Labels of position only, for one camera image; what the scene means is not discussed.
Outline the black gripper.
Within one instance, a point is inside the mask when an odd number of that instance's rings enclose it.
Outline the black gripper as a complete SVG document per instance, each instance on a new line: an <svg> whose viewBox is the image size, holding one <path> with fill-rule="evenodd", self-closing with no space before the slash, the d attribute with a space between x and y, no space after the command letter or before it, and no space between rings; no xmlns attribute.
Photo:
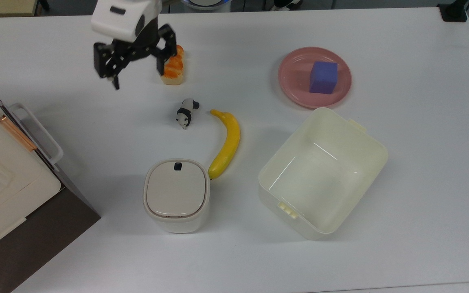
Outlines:
<svg viewBox="0 0 469 293"><path fill-rule="evenodd" d="M162 49L157 47L160 38L164 40ZM134 41L114 38L110 44L93 44L94 68L99 77L110 81L116 90L120 89L118 75L123 70L123 62L150 55L157 59L160 76L164 75L165 64L177 55L175 32L169 24L164 24L158 29L158 17L147 23Z"/></svg>

